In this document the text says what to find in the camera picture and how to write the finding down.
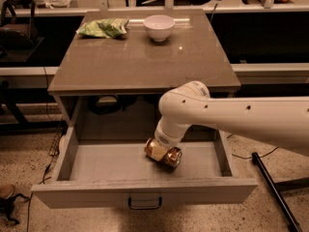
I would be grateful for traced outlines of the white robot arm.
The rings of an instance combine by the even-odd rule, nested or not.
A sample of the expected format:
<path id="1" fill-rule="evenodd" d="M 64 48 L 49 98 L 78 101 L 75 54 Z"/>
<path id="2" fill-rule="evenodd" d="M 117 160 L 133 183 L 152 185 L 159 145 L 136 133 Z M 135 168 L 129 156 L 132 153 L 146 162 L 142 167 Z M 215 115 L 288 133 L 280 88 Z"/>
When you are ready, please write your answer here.
<path id="1" fill-rule="evenodd" d="M 309 155 L 309 98 L 215 99 L 200 81 L 170 90 L 159 100 L 161 118 L 146 154 L 162 160 L 193 125 L 241 135 Z"/>

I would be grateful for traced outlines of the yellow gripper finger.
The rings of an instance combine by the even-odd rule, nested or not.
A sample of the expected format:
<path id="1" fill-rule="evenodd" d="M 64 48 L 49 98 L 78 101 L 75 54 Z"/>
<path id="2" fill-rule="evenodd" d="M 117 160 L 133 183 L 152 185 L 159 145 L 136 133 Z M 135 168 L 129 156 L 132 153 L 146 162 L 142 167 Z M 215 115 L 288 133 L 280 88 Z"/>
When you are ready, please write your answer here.
<path id="1" fill-rule="evenodd" d="M 150 138 L 146 143 L 146 155 L 153 160 L 160 161 L 168 149 L 161 146 L 154 138 Z"/>

